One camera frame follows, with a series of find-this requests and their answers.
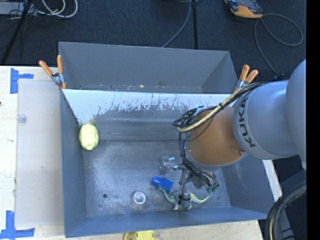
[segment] black floor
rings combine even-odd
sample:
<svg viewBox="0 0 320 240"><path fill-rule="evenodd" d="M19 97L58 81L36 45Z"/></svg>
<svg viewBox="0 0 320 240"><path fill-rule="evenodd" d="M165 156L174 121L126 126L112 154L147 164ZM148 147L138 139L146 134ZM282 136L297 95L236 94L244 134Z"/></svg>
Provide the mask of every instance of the black floor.
<svg viewBox="0 0 320 240"><path fill-rule="evenodd" d="M46 1L52 8L61 6L60 0ZM189 15L189 3L185 2L77 1L78 12L72 18L41 14L27 17L9 55L2 58L4 64L37 66L39 60L44 60L56 67L60 41L162 47L179 31L187 16L183 30L166 47L229 51L238 77L242 66L248 64L258 69L257 81L288 80L307 56L307 0L256 0L264 16L247 21L237 20L224 0L200 0L193 3ZM34 3L44 11L40 0ZM73 4L68 9L71 12L74 8ZM0 16L0 57L7 51L18 24L19 19ZM279 159L274 165L280 183L302 170L299 157ZM306 198L300 199L287 209L296 239L307 239L306 205Z"/></svg>

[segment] blue plastic piece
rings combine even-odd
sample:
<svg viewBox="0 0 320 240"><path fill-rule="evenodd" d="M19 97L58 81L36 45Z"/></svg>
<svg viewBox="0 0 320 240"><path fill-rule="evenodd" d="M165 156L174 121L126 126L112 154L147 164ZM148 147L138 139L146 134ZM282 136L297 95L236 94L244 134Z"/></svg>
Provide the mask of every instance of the blue plastic piece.
<svg viewBox="0 0 320 240"><path fill-rule="evenodd" d="M18 70L15 70L13 67L11 68L11 80L10 80L10 94L18 93L18 80L19 79L33 79L33 74L19 74Z"/></svg>
<svg viewBox="0 0 320 240"><path fill-rule="evenodd" d="M5 229L0 232L0 239L15 240L16 238L33 237L35 229L16 230L15 228L15 213L13 211L6 211Z"/></svg>
<svg viewBox="0 0 320 240"><path fill-rule="evenodd" d="M165 177L160 178L160 177L154 176L152 179L152 184L155 185L157 189L161 187L167 192L170 192L174 182Z"/></svg>

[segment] scratches on bin wall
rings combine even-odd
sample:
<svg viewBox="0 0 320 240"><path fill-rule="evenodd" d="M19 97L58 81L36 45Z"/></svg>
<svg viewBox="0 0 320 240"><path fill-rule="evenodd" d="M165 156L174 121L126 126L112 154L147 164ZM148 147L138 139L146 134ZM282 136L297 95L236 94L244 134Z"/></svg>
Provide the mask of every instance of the scratches on bin wall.
<svg viewBox="0 0 320 240"><path fill-rule="evenodd" d="M101 90L62 90L80 125L106 113L176 112L216 106L229 94L153 93Z"/></svg>

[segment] power cord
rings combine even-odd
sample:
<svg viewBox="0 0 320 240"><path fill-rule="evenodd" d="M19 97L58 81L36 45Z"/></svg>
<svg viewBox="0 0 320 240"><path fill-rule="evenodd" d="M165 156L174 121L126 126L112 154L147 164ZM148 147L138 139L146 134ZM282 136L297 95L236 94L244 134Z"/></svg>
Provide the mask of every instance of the power cord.
<svg viewBox="0 0 320 240"><path fill-rule="evenodd" d="M40 11L40 10L38 10L38 13L43 14L43 15L47 15L47 16L57 16L57 17L64 18L64 19L71 18L74 15L76 15L76 13L78 12L78 7L79 7L77 0L73 0L74 4L75 4L74 12L72 12L71 14L68 14L68 15L66 15L66 14L62 15L63 11L66 9L66 1L65 0L61 0L61 1L62 1L62 4L63 4L62 9L60 9L60 10L58 10L58 9L52 10L47 5L45 0L41 0L41 3L44 5L44 7L48 10L49 13L44 12L44 11Z"/></svg>
<svg viewBox="0 0 320 240"><path fill-rule="evenodd" d="M202 0L195 0L195 2L192 2L192 0L164 0L164 1L174 2L174 3L188 3L189 6L188 6L188 13L186 15L186 19L185 19L182 27L178 30L178 32L168 42L166 42L163 46L161 46L162 48L165 48L168 44L170 44L181 33L181 31L185 28L185 26L189 20L190 13L191 13L191 6L196 6Z"/></svg>
<svg viewBox="0 0 320 240"><path fill-rule="evenodd" d="M267 218L265 220L265 240L281 240L284 239L282 236L281 226L280 226L280 216L283 210L294 200L301 197L303 194L307 193L307 183L303 182L297 185L293 190L287 194L281 196L271 207Z"/></svg>
<svg viewBox="0 0 320 240"><path fill-rule="evenodd" d="M263 18L264 17L267 17L267 16L277 16L277 17L281 17L283 19L286 19L288 21L290 21L299 31L300 33L300 36L301 36L301 39L299 42L297 43L287 43L287 42L284 42L282 40L280 40L279 38L277 38L267 27L266 23L264 22ZM286 46L298 46L300 45L303 40L304 40L304 35L301 31L301 29L298 27L297 24L295 24L291 19L281 15L281 14L277 14L277 13L267 13L267 14L263 14L261 18L258 18L257 21L255 22L255 25L254 25L254 39L255 39L255 43L259 49L259 52L261 53L262 57L264 58L265 62L269 65L269 67L272 69L272 71L276 74L276 77L274 78L274 80L282 80L283 79L283 73L279 73L277 70L275 70L275 68L271 65L271 63L268 61L268 59L266 58L266 56L264 55L264 53L262 52L261 48L260 48L260 45L258 43L258 37L257 37L257 25L258 23L261 22L263 24L263 26L265 27L265 29L267 30L267 32L274 38L276 39L278 42L280 42L281 44L283 45L286 45Z"/></svg>

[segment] gray bin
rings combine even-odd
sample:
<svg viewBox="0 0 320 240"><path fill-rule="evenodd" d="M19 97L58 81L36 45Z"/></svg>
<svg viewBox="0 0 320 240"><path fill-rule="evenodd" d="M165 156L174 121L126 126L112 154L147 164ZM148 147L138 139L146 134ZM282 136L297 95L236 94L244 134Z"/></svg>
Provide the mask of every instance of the gray bin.
<svg viewBox="0 0 320 240"><path fill-rule="evenodd" d="M68 87L60 92L67 238L267 217L273 193L263 161L250 155L218 169L218 190L190 210L174 211L151 184L153 176L162 176L161 157L179 162L173 120L233 92L237 77L229 52L60 42L59 54ZM138 107L144 94L152 101ZM126 109L119 109L124 103ZM90 117L100 137L92 151L79 142L80 126ZM164 175L172 188L180 176ZM188 184L198 197L206 195ZM131 203L135 191L146 194L142 208Z"/></svg>

